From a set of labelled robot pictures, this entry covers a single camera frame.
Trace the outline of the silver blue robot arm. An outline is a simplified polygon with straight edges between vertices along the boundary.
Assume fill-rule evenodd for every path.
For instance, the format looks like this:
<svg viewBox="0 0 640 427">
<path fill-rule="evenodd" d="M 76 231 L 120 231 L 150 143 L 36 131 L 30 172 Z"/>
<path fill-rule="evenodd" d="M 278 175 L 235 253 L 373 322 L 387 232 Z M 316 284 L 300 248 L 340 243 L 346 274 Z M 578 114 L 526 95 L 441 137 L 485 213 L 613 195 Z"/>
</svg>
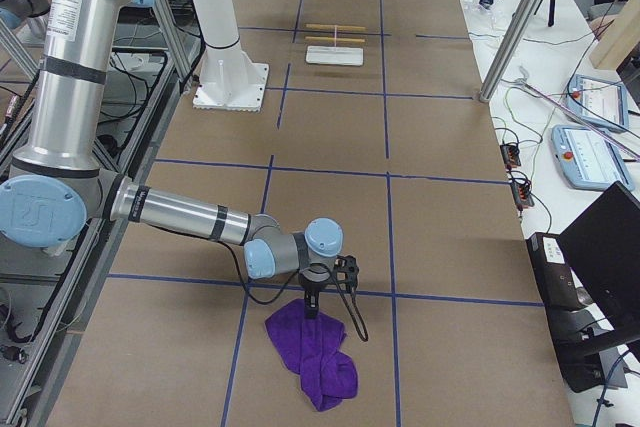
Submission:
<svg viewBox="0 0 640 427">
<path fill-rule="evenodd" d="M 94 157 L 118 16 L 131 1 L 52 0 L 29 138 L 13 153 L 1 186 L 2 234 L 48 248 L 74 238 L 89 219 L 103 218 L 231 243 L 243 248 L 250 278 L 296 274 L 305 316 L 315 318 L 320 292 L 337 284 L 345 263 L 338 223 L 319 218 L 286 233 L 270 216 L 136 184 Z"/>
</svg>

